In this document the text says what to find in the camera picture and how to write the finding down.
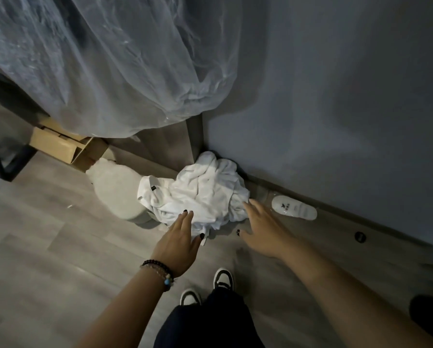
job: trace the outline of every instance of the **clear plastic cover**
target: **clear plastic cover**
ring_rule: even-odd
[[[125,138],[218,106],[241,0],[0,0],[0,69],[64,128]]]

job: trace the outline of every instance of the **cardboard box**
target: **cardboard box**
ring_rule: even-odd
[[[70,133],[50,117],[40,124],[41,128],[34,127],[29,145],[82,172],[86,172],[108,148],[102,138]]]

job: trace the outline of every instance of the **white slipper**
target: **white slipper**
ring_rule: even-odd
[[[289,198],[285,195],[278,195],[273,198],[271,207],[281,215],[300,217],[305,220],[314,220],[318,216],[313,206],[302,203],[301,201]]]

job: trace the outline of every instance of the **sneaker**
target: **sneaker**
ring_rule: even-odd
[[[234,279],[231,272],[226,269],[219,269],[213,279],[213,289],[223,287],[227,290],[234,290]]]
[[[179,304],[180,305],[192,305],[192,304],[202,305],[202,299],[200,298],[199,293],[189,288],[181,294],[181,299],[179,301]]]

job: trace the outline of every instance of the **black dot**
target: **black dot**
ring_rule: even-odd
[[[355,233],[355,240],[359,243],[364,243],[366,241],[366,235],[363,232]]]

